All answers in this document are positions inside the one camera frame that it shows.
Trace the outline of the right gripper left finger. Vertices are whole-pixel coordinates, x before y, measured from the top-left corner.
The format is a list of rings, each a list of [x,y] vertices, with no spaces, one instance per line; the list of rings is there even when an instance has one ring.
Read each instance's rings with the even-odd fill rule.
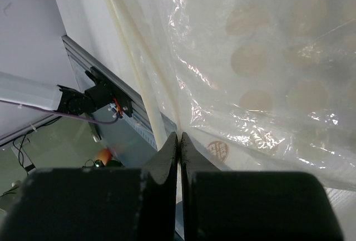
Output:
[[[21,185],[2,240],[174,240],[177,134],[141,168],[40,169]]]

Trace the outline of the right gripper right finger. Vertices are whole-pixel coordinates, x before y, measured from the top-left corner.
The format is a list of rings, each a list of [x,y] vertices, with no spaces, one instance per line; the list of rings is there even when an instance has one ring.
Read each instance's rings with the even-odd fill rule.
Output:
[[[343,240],[319,180],[298,171],[221,171],[180,144],[186,240]]]

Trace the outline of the clear zip top bag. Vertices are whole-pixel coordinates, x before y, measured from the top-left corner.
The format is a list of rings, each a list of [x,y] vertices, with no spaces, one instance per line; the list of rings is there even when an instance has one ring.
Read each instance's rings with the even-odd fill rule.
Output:
[[[150,118],[355,190],[355,0],[105,0]]]

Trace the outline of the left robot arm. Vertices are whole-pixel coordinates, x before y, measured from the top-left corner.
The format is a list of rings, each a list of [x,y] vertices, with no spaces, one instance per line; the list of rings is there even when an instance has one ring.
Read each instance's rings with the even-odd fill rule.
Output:
[[[79,92],[61,85],[49,85],[24,77],[1,72],[1,102],[59,114],[93,113],[114,102],[105,83]]]

